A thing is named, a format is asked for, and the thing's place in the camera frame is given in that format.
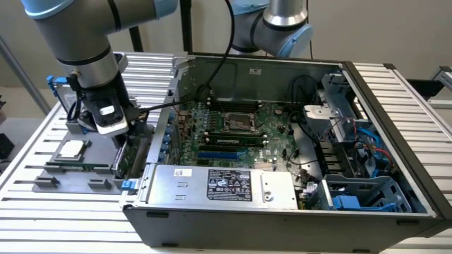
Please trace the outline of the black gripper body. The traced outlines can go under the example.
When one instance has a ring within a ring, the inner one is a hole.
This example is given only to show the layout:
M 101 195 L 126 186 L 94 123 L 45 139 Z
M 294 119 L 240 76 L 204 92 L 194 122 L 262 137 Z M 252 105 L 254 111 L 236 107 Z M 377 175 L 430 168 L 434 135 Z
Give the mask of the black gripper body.
M 114 77 L 105 85 L 82 88 L 81 101 L 92 115 L 98 133 L 125 133 L 130 123 L 140 117 L 140 111 L 129 100 L 121 77 Z

